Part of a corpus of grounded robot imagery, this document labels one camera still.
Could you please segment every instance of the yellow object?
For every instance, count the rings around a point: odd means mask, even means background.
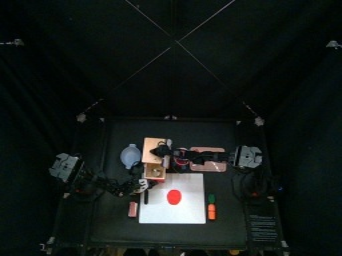
[[[240,250],[230,250],[230,255],[240,255],[241,254],[241,251]]]

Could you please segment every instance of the black curtain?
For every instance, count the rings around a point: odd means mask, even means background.
[[[273,113],[268,127],[281,214],[296,255],[341,255],[342,51],[325,60]]]
[[[38,255],[58,206],[49,168],[70,151],[75,117],[25,47],[0,47],[0,90],[0,254]]]
[[[132,3],[2,3],[0,42],[26,46],[0,45],[0,254],[37,255],[51,235],[49,168],[101,98],[93,114],[237,119],[254,117],[245,100],[267,118],[289,245],[341,254],[342,49],[325,48],[342,39],[341,2],[236,1],[181,41],[194,56],[176,40],[230,2]]]

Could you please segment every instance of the black wall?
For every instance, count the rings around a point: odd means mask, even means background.
[[[342,51],[332,51],[271,116],[268,142],[288,242],[299,255],[342,249]]]

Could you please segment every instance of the red dot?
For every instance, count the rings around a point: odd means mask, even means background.
[[[182,200],[182,193],[180,190],[170,190],[168,193],[168,201],[170,204],[177,205]]]

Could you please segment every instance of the white paper sheet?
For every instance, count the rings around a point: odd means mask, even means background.
[[[178,190],[182,199],[177,205],[169,203],[168,194]],[[149,204],[141,195],[140,223],[205,224],[206,205],[204,174],[168,174],[166,182],[149,190]]]

